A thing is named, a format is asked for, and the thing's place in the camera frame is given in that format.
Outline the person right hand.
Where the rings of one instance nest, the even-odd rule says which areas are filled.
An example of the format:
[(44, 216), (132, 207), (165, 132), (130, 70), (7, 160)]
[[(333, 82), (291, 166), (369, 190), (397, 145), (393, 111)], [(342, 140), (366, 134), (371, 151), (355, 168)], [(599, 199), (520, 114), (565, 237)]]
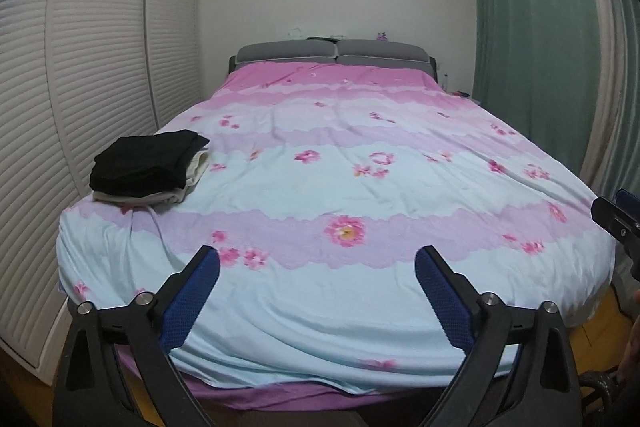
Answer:
[(636, 317), (632, 324), (623, 358), (617, 367), (616, 378), (622, 383), (629, 381), (639, 370), (640, 350), (640, 317)]

